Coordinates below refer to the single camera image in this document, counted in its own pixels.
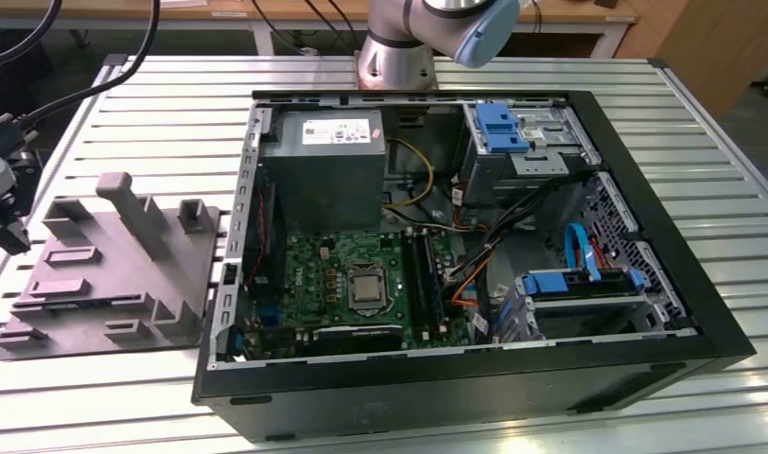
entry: motherboard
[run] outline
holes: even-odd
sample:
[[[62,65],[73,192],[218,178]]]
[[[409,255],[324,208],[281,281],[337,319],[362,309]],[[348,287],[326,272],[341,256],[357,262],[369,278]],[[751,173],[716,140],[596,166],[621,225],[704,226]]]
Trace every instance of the motherboard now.
[[[341,233],[294,235],[286,246],[284,298],[258,299],[254,320],[257,330],[254,357],[293,358],[302,355],[298,343],[314,334],[357,336],[361,329],[377,329],[373,338],[398,339],[397,350],[469,345],[465,314],[444,314],[440,330],[431,336],[413,329],[415,305],[411,304],[402,243],[404,233]],[[431,272],[441,277],[455,265],[451,239],[445,233],[429,236],[433,255]],[[348,343],[346,353],[354,351]]]

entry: ram slot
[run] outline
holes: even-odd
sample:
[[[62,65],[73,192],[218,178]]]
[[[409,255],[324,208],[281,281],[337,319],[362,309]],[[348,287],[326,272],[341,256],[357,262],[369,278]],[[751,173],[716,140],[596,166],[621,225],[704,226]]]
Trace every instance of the ram slot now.
[[[431,239],[427,231],[408,230],[401,235],[401,255],[408,286],[412,332],[416,339],[447,333],[440,279],[435,269]]]

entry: blue latch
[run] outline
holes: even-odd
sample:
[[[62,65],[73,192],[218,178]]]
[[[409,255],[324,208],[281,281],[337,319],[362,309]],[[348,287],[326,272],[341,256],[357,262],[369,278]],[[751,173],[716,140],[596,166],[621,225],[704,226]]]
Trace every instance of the blue latch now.
[[[632,283],[635,284],[637,291],[641,291],[645,288],[645,275],[636,268],[632,268],[632,270],[628,271],[628,275],[632,278]]]
[[[536,293],[567,293],[571,286],[567,284],[567,278],[560,271],[532,272],[524,277],[524,291],[528,295]]]
[[[507,104],[477,104],[477,125],[489,153],[527,153],[531,144],[524,140],[520,120]]]

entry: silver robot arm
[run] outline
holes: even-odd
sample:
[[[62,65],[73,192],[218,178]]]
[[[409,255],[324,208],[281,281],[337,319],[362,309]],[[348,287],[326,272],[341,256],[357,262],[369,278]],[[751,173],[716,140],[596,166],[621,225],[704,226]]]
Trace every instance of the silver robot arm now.
[[[520,0],[372,0],[357,63],[361,88],[431,88],[433,48],[480,68],[500,53],[519,16]]]

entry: aluminum workbench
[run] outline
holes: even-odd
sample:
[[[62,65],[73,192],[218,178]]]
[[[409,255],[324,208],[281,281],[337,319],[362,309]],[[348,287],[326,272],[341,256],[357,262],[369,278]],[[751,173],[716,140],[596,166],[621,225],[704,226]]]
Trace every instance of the aluminum workbench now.
[[[106,67],[98,81],[122,70]],[[190,403],[196,350],[0,363],[0,452],[768,450],[768,183],[685,87],[648,61],[512,59],[468,70],[440,59],[437,76],[445,89],[593,91],[757,355],[621,412],[296,445],[252,445]],[[0,254],[0,323],[49,235],[40,220],[53,198],[106,209],[97,177],[124,170],[161,207],[202,198],[226,213],[253,90],[353,87],[349,58],[149,58],[125,86],[82,104],[61,141],[30,222],[34,250]]]

